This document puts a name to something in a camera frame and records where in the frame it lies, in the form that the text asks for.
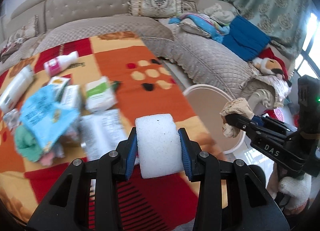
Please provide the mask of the white gloved right hand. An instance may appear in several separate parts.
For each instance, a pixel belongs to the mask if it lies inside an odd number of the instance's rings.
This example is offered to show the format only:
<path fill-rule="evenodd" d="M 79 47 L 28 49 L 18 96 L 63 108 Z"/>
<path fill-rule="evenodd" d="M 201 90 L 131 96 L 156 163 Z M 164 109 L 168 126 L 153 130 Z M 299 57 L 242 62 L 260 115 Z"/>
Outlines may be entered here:
<path fill-rule="evenodd" d="M 301 180 L 289 176 L 279 180 L 277 164 L 275 163 L 267 184 L 267 191 L 273 199 L 276 198 L 278 192 L 288 195 L 290 199 L 284 207 L 284 214 L 298 215 L 305 209 L 309 200 L 311 179 L 311 175 L 304 174 Z"/>

